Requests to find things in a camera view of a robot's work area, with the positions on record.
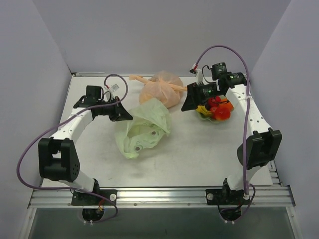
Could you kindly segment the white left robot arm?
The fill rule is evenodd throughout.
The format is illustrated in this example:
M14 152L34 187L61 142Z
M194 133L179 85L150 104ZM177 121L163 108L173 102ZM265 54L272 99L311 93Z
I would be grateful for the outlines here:
M87 86L86 94L75 103L66 124L38 142L40 176L83 190L83 199L90 205L100 201L101 192L94 188L96 180L81 171L75 143L98 116L108 116L110 121L133 120L119 97L108 90L109 98L105 101L103 92L100 86Z

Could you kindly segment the yellow fake banana bunch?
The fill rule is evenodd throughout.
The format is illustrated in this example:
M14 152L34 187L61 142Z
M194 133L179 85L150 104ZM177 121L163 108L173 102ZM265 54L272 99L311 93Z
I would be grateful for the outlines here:
M205 106L197 106L196 111L204 117L212 117L213 113L210 110L207 110Z

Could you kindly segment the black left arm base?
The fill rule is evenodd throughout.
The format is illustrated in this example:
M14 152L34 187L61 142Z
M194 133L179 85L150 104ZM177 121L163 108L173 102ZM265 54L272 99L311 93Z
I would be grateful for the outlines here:
M117 190L101 189L98 181L94 179L92 192L73 191L72 206L82 206L81 216L84 223L91 225L109 221L118 215L118 207L116 206ZM114 207L115 212L106 216L105 206Z

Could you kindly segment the green plastic bag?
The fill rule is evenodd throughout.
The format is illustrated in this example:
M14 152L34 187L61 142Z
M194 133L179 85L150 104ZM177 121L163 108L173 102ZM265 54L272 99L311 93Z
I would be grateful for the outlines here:
M152 98L129 113L133 120L115 126L115 141L125 158L137 158L141 150L155 147L163 136L170 135L171 114L158 99Z

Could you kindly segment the red orange fake peach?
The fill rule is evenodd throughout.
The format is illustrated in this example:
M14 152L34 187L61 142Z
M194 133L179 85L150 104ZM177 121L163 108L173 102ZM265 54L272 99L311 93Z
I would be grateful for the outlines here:
M213 113L212 118L217 121L225 121L231 117L231 111L226 108L212 107L210 111Z

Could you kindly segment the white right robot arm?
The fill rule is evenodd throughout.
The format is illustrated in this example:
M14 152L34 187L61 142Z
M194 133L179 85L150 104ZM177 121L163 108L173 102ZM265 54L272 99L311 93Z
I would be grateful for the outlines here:
M282 134L274 130L260 113L250 95L248 74L232 73L224 62L211 67L213 81L204 84L201 77L187 85L187 95L181 108L184 111L207 107L217 97L224 96L232 104L235 113L243 120L243 142L237 148L237 158L243 171L227 177L221 198L232 204L239 198L239 192L248 194L248 183L252 177L270 161L279 149Z

